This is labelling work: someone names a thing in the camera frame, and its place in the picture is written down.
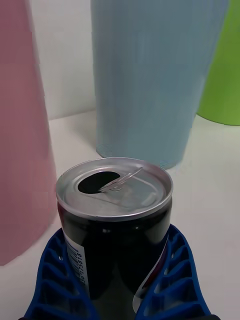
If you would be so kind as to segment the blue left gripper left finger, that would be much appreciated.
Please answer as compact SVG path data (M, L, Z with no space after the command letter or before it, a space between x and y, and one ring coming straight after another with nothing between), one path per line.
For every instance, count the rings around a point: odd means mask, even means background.
M25 320L98 320L100 317L70 266L63 231L48 241Z

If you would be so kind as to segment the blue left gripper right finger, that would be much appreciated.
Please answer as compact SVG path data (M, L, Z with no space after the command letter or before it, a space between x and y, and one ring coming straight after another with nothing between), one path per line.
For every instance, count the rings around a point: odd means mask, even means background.
M170 225L167 256L149 287L136 320L210 320L191 248L184 235Z

